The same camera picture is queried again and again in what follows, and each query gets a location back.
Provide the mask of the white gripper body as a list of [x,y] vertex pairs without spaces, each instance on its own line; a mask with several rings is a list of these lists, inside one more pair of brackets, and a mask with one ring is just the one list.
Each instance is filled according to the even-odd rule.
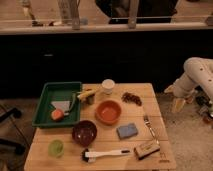
[[183,73],[173,83],[173,94],[178,98],[188,98],[191,96],[198,84],[193,81],[186,73]]

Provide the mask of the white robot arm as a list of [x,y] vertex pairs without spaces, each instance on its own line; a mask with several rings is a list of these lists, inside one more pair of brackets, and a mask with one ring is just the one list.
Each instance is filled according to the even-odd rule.
[[195,88],[200,86],[213,102],[213,59],[190,57],[183,65],[184,73],[169,85],[164,92],[174,95],[172,112],[178,113],[195,97]]

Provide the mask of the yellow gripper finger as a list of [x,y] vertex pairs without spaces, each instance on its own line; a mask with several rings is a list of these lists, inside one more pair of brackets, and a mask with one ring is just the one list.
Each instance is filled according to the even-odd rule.
[[181,109],[185,105],[185,99],[184,98],[174,98],[172,102],[172,112],[178,113],[181,111]]
[[164,93],[172,93],[174,89],[173,85],[169,85],[165,90]]

